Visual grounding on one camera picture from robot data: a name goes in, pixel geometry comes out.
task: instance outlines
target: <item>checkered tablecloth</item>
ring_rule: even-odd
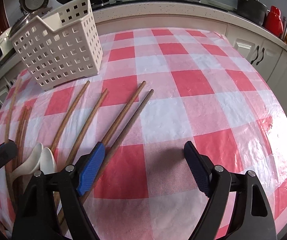
[[[11,120],[15,139],[24,105],[32,107],[24,160],[37,141],[49,146],[69,106],[87,80],[54,153],[59,169],[100,93],[100,107],[77,153],[90,153],[142,81],[147,84],[108,146],[150,89],[153,97],[107,166],[85,203],[103,240],[187,240],[207,202],[183,156],[191,140],[201,154],[228,171],[254,170],[263,185],[277,231],[287,223],[287,118],[255,69],[225,37],[203,30],[140,29],[100,37],[100,74],[43,92],[27,70]],[[11,95],[0,111],[0,143]],[[231,193],[218,232],[225,234],[234,202]],[[14,221],[0,170],[0,219]]]

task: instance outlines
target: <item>white plastic basket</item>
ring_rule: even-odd
[[[73,0],[36,16],[10,40],[44,90],[99,73],[102,49],[90,0]]]

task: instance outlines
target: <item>blue gripper pad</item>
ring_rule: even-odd
[[[85,158],[83,169],[79,172],[79,185],[77,187],[80,196],[90,190],[104,156],[105,147],[103,143],[98,142],[90,154],[80,157],[80,159]]]
[[[207,197],[211,197],[211,171],[208,169],[201,155],[198,153],[191,141],[186,142],[183,148],[183,153],[199,190],[205,193]]]

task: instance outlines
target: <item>white spoon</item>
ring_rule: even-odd
[[[11,183],[13,183],[16,178],[23,175],[33,174],[36,170],[39,169],[42,150],[42,143],[37,142],[27,160],[10,174]]]
[[[55,173],[57,171],[56,161],[49,148],[44,148],[40,156],[40,170],[44,174]]]

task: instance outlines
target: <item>metal screw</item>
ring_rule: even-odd
[[[33,174],[33,176],[35,177],[39,177],[41,175],[41,171],[35,171],[35,173]]]
[[[68,165],[65,170],[66,170],[67,172],[71,172],[71,171],[73,171],[74,169],[75,169],[75,167],[74,167],[73,165]]]
[[[254,177],[254,176],[256,176],[256,173],[254,171],[248,171],[248,175],[250,177]]]
[[[215,169],[217,172],[222,172],[222,171],[223,171],[223,167],[220,166],[220,165],[216,165],[216,166],[214,167],[214,169]]]

